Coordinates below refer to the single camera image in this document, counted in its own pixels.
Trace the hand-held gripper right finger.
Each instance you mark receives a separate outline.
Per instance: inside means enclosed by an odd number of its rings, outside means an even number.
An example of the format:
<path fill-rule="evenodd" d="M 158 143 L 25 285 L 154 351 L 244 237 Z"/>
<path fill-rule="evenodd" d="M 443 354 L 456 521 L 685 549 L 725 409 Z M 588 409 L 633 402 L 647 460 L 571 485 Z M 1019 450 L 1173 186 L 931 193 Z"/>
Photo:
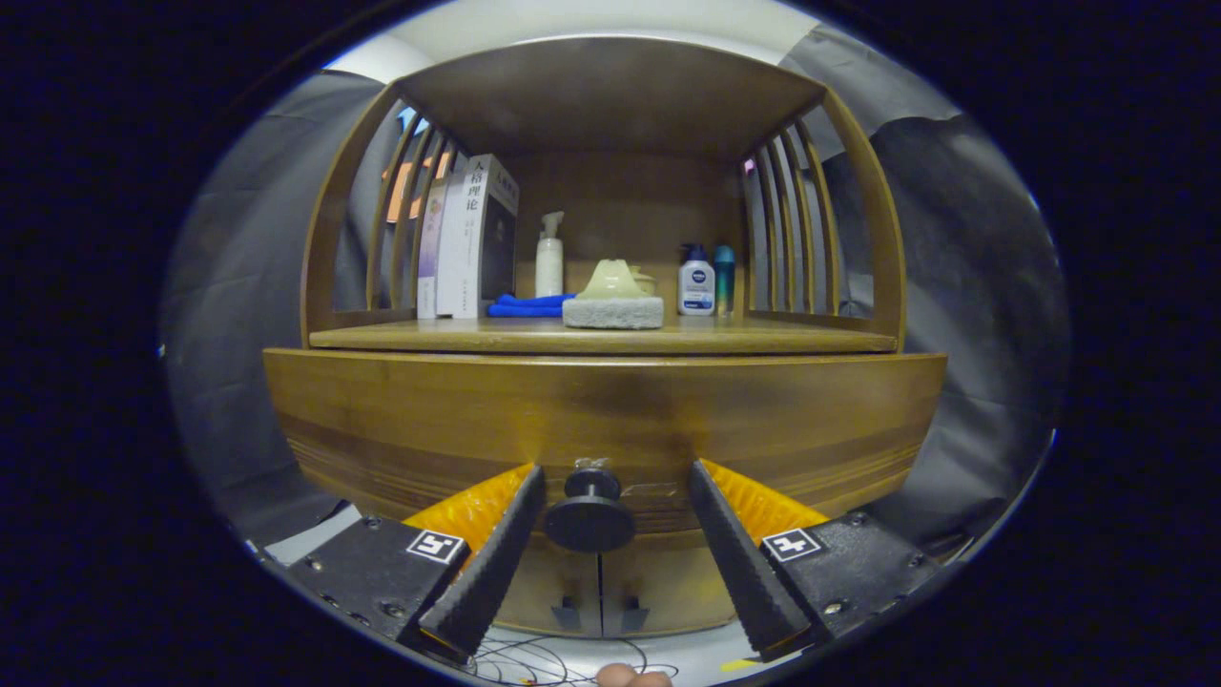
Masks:
<path fill-rule="evenodd" d="M 935 556 L 867 513 L 751 531 L 730 475 L 696 460 L 689 494 L 737 622 L 764 661 L 863 635 L 941 574 Z"/>

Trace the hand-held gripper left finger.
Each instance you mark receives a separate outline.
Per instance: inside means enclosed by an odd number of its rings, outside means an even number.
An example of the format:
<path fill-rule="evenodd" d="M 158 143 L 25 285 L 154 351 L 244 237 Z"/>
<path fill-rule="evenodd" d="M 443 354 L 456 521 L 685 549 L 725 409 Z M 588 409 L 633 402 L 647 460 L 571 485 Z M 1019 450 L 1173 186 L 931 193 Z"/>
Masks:
<path fill-rule="evenodd" d="M 491 533 L 474 552 L 441 525 L 415 527 L 370 516 L 333 534 L 287 574 L 337 613 L 375 635 L 464 666 L 505 600 L 531 528 L 546 503 L 545 470 L 523 465 Z"/>

